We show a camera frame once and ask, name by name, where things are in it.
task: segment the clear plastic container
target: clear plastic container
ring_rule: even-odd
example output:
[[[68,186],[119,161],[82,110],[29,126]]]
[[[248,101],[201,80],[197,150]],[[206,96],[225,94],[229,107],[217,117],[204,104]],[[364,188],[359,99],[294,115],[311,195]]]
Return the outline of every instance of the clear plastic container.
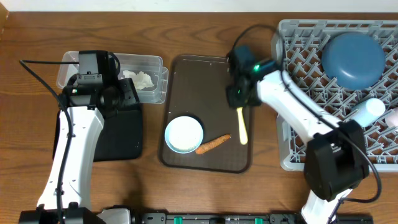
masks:
[[[118,78],[123,78],[123,71],[144,72],[150,76],[154,84],[153,87],[137,90],[141,103],[164,103],[169,81],[169,70],[163,67],[163,60],[159,56],[117,54],[115,56],[120,61],[121,69]],[[63,62],[78,62],[79,52],[69,51],[63,55]],[[57,86],[62,89],[69,78],[78,73],[79,65],[61,65],[58,72]]]

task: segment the toy carrot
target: toy carrot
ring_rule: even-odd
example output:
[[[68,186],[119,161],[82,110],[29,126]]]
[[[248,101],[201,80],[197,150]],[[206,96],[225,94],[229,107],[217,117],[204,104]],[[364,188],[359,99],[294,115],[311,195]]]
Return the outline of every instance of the toy carrot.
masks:
[[[222,144],[223,142],[227,141],[230,138],[231,138],[230,134],[225,134],[225,135],[223,135],[219,138],[216,138],[208,143],[202,144],[195,150],[195,152],[198,155],[202,155],[203,153],[214,149],[215,147],[219,146],[220,144]]]

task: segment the wire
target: wire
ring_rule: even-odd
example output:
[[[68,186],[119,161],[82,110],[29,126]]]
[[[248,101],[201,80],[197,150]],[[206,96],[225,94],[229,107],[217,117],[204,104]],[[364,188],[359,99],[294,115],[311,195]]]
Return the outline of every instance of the wire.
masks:
[[[369,158],[367,157],[367,155],[365,155],[365,153],[343,132],[341,132],[339,129],[337,129],[334,125],[332,125],[331,123],[329,123],[327,120],[322,118],[322,115],[318,114],[317,112],[315,112],[314,110],[312,110],[308,105],[306,105],[298,96],[296,96],[294,94],[294,92],[290,89],[289,84],[286,83],[284,76],[283,76],[283,71],[284,71],[284,59],[285,59],[285,49],[284,49],[284,41],[283,38],[281,36],[281,34],[279,33],[279,31],[275,28],[272,27],[270,25],[265,25],[265,24],[256,24],[253,26],[248,27],[247,29],[245,29],[239,36],[238,38],[235,40],[234,45],[232,46],[232,50],[235,48],[236,44],[238,43],[239,39],[242,38],[247,32],[249,32],[251,29],[253,28],[257,28],[257,27],[261,27],[261,28],[265,28],[265,29],[269,29],[273,32],[275,32],[281,42],[281,48],[282,48],[282,56],[280,58],[280,64],[279,64],[279,71],[280,71],[280,79],[282,80],[282,83],[284,84],[286,90],[305,108],[307,109],[312,115],[314,115],[314,117],[316,117],[319,121],[321,121],[322,123],[324,123],[325,125],[327,125],[329,128],[331,128],[334,131],[338,131],[342,138],[348,142],[350,145],[352,145],[359,153],[360,155],[363,157],[363,159],[369,164],[369,166],[371,167],[374,177],[376,178],[376,183],[377,183],[377,192],[374,195],[374,197],[370,198],[370,199],[356,199],[356,198],[341,198],[339,199],[338,202],[338,206],[336,206],[335,210],[332,213],[332,218],[334,217],[335,213],[337,212],[339,206],[344,202],[357,202],[357,203],[371,203],[376,201],[380,195],[381,195],[381,190],[382,190],[382,185],[381,185],[381,179],[379,176],[379,172],[376,170],[375,166],[373,165],[373,163],[369,160]]]
[[[328,218],[328,219],[329,219],[329,223],[332,223],[332,222],[333,222],[333,217],[336,215],[337,210],[340,208],[340,205],[342,205],[342,204],[344,204],[344,201],[342,201],[342,200],[338,200],[338,201],[337,201],[336,207],[333,209],[331,215],[330,215],[329,218]]]
[[[65,166],[67,163],[67,158],[68,158],[68,153],[69,153],[69,147],[70,143],[72,141],[72,133],[73,133],[73,126],[72,126],[72,121],[70,119],[69,113],[67,111],[67,108],[63,105],[61,99],[58,97],[56,92],[43,80],[41,79],[35,72],[33,72],[25,63],[41,63],[41,64],[49,64],[49,65],[65,65],[65,64],[79,64],[79,62],[44,62],[44,61],[33,61],[33,60],[19,60],[19,63],[31,74],[33,77],[35,77],[41,84],[43,84],[46,89],[54,96],[54,98],[57,100],[59,107],[61,110],[65,113],[65,116],[67,117],[68,121],[68,139],[67,139],[67,145],[65,146],[65,151],[63,153],[62,157],[62,162],[60,166],[60,172],[58,175],[58,182],[57,182],[57,215],[58,215],[58,221],[60,224],[65,224],[63,221],[63,215],[62,215],[62,180],[63,180],[63,173],[65,171]]]

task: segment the white bottle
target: white bottle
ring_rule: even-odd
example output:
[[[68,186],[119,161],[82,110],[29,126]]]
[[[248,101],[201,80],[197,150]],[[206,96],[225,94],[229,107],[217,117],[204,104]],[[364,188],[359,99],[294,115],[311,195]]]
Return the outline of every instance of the white bottle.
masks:
[[[351,111],[358,109],[352,117],[361,127],[365,128],[380,118],[386,111],[384,103],[377,98],[370,98],[353,107]]]

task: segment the blue bowl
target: blue bowl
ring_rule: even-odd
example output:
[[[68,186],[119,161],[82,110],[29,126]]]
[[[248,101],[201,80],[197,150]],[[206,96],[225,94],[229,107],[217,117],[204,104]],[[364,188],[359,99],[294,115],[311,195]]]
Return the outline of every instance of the blue bowl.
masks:
[[[325,47],[321,63],[328,77],[336,77],[340,86],[363,90],[380,79],[386,59],[383,49],[372,37],[346,33]]]

